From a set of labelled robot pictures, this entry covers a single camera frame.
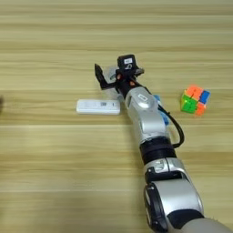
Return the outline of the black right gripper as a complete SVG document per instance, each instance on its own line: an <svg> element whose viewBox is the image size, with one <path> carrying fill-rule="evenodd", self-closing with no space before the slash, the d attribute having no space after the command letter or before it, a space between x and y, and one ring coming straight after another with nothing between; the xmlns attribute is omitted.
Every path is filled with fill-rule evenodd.
<svg viewBox="0 0 233 233"><path fill-rule="evenodd" d="M140 87L137 77L144 73L144 68L138 68L132 76L123 76L117 73L115 67L110 67L103 73L102 68L95 64L95 76L101 89L114 89L122 97L126 97L131 89Z"/></svg>

